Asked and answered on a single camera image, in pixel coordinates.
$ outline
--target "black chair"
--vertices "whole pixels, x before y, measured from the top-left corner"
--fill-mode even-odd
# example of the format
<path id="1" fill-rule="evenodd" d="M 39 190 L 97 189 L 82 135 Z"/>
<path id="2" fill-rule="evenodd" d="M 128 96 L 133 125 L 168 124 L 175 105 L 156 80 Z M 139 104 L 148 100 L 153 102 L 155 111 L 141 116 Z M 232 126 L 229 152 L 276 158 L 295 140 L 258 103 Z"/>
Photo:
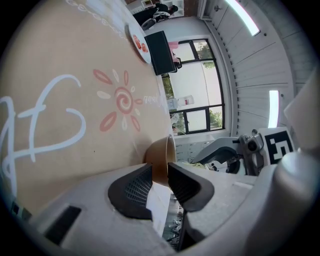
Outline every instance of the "black chair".
<path id="1" fill-rule="evenodd" d="M 178 69 L 172 59 L 171 50 L 163 31 L 147 35 L 145 41 L 148 44 L 151 61 L 155 74 L 163 75 L 176 72 Z"/>

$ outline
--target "white plate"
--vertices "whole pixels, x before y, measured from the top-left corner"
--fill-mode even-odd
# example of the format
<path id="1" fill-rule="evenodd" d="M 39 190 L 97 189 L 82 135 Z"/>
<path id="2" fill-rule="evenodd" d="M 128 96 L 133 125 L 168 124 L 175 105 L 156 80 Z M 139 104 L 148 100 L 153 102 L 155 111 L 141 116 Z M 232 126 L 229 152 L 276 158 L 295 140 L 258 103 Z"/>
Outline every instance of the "white plate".
<path id="1" fill-rule="evenodd" d="M 146 63 L 150 64 L 151 63 L 150 50 L 149 50 L 149 47 L 148 47 L 148 44 L 145 40 L 144 35 L 140 31 L 140 28 L 136 25 L 130 24 L 129 25 L 129 33 L 130 33 L 131 39 L 133 41 L 133 44 L 134 44 L 135 48 L 137 49 L 137 51 L 140 53 L 141 57 L 144 59 L 144 61 Z M 136 38 L 139 40 L 140 48 L 136 44 L 134 36 L 136 36 Z M 145 45 L 147 52 L 143 51 L 143 49 L 142 49 L 143 44 Z"/>

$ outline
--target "sun drawing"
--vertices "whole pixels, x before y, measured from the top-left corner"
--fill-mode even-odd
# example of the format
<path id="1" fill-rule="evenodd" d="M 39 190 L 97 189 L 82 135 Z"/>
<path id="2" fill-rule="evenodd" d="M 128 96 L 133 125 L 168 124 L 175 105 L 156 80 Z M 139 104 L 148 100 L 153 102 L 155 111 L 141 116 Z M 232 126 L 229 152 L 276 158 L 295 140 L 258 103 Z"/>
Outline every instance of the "sun drawing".
<path id="1" fill-rule="evenodd" d="M 118 73 L 113 69 L 113 76 L 114 79 L 117 81 L 117 83 L 120 83 L 120 79 L 118 76 Z M 107 84 L 107 85 L 113 85 L 113 82 L 111 79 L 102 71 L 98 69 L 93 70 L 93 75 L 101 82 Z M 135 92 L 136 88 L 132 86 L 131 88 L 127 89 L 128 83 L 129 83 L 129 74 L 128 71 L 124 71 L 123 74 L 123 80 L 124 80 L 124 86 L 118 87 L 117 84 L 115 84 L 116 89 L 114 91 L 114 97 L 116 101 L 116 106 L 119 109 L 119 111 L 123 114 L 123 118 L 121 121 L 122 129 L 125 131 L 128 128 L 127 123 L 127 117 L 131 119 L 131 122 L 134 126 L 134 128 L 140 132 L 140 124 L 137 120 L 137 118 L 132 115 L 132 112 L 134 112 L 140 116 L 140 112 L 137 108 L 135 108 L 135 105 L 141 105 L 143 103 L 142 99 L 133 99 L 132 93 Z M 111 98 L 111 95 L 104 92 L 104 91 L 97 91 L 96 94 L 99 98 L 108 100 Z M 111 127 L 115 124 L 117 120 L 118 114 L 116 111 L 113 111 L 106 115 L 106 117 L 101 121 L 100 123 L 100 131 L 106 132 L 111 129 Z"/>

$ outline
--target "cardboard cup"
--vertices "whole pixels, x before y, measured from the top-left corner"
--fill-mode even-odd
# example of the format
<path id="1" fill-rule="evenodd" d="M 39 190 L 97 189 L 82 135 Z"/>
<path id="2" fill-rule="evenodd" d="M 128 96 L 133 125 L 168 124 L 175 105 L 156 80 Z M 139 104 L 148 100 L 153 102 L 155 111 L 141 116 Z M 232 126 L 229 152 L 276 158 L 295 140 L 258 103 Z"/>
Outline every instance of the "cardboard cup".
<path id="1" fill-rule="evenodd" d="M 168 163 L 176 162 L 174 138 L 169 135 L 152 143 L 146 151 L 145 161 L 152 164 L 152 180 L 169 187 Z"/>

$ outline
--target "ceiling light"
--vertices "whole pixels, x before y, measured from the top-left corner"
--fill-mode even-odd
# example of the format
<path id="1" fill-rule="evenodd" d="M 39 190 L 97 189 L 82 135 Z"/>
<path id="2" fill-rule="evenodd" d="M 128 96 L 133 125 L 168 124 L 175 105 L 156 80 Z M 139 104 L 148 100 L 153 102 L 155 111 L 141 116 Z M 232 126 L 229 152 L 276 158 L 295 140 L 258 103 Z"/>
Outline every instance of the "ceiling light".
<path id="1" fill-rule="evenodd" d="M 270 110 L 269 110 L 269 125 L 268 128 L 276 128 L 278 125 L 279 116 L 279 91 L 270 90 Z"/>
<path id="2" fill-rule="evenodd" d="M 234 11 L 243 20 L 244 24 L 249 29 L 252 36 L 255 36 L 260 32 L 259 28 L 254 23 L 252 18 L 236 0 L 225 0 L 225 1 L 234 9 Z"/>

